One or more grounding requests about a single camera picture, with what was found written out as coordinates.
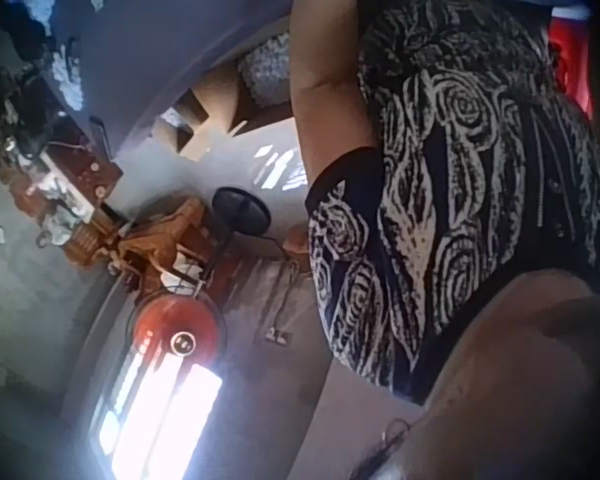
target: red object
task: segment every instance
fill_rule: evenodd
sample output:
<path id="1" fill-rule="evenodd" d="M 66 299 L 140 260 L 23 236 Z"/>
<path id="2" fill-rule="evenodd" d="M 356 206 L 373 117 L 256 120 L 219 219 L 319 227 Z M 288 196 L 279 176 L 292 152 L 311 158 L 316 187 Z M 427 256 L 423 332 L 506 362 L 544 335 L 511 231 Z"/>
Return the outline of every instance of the red object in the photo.
<path id="1" fill-rule="evenodd" d="M 587 23 L 580 20 L 553 18 L 549 42 L 560 54 L 556 75 L 565 93 L 575 100 L 589 119 L 593 105 L 589 95 L 589 33 Z"/>
<path id="2" fill-rule="evenodd" d="M 180 383 L 193 365 L 208 366 L 219 357 L 222 350 L 219 321 L 204 302 L 193 297 L 163 293 L 147 298 L 140 306 L 133 344 L 141 352 L 146 348 L 143 364 L 148 366 L 155 358 L 157 368 L 165 355 L 171 352 L 171 339 L 175 334 L 193 334 L 195 350 L 183 359 L 178 374 Z"/>

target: sleeve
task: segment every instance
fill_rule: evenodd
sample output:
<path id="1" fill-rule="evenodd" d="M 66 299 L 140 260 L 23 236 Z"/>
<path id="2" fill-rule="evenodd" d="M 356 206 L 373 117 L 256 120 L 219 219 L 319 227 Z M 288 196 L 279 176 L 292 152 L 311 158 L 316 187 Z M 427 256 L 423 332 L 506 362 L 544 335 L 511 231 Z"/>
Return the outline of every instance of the sleeve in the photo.
<path id="1" fill-rule="evenodd" d="M 399 346 L 391 329 L 378 229 L 383 189 L 382 153 L 360 148 L 322 172 L 306 206 L 311 268 L 329 346 L 345 366 L 395 391 Z"/>

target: floral print dress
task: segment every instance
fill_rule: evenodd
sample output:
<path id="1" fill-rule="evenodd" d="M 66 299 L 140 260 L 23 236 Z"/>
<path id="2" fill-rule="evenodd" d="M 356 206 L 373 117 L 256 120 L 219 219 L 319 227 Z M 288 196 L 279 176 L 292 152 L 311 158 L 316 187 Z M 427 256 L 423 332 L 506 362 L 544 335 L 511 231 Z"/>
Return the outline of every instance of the floral print dress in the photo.
<path id="1" fill-rule="evenodd" d="M 359 78 L 382 147 L 311 188 L 318 306 L 336 358 L 422 404 L 516 276 L 558 268 L 600 292 L 600 151 L 546 36 L 498 3 L 393 2 Z"/>

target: bright window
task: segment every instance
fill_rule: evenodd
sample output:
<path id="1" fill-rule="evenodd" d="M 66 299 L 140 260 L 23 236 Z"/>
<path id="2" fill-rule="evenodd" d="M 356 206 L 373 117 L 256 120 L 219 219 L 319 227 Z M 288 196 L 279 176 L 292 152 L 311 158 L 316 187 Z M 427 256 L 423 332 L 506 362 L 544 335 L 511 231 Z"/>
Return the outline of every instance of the bright window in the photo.
<path id="1" fill-rule="evenodd" d="M 116 480 L 181 480 L 222 385 L 194 365 L 176 388 L 182 358 L 156 368 L 157 352 L 143 367 L 149 340 L 132 347 L 94 431 Z"/>

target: person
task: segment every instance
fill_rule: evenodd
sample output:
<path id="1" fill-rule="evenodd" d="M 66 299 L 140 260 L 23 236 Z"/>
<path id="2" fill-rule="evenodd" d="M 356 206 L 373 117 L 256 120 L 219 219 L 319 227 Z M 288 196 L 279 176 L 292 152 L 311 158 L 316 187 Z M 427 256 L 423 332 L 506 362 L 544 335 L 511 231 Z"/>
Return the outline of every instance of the person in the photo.
<path id="1" fill-rule="evenodd" d="M 535 8 L 293 5 L 323 326 L 426 408 L 386 478 L 600 478 L 600 148 Z"/>

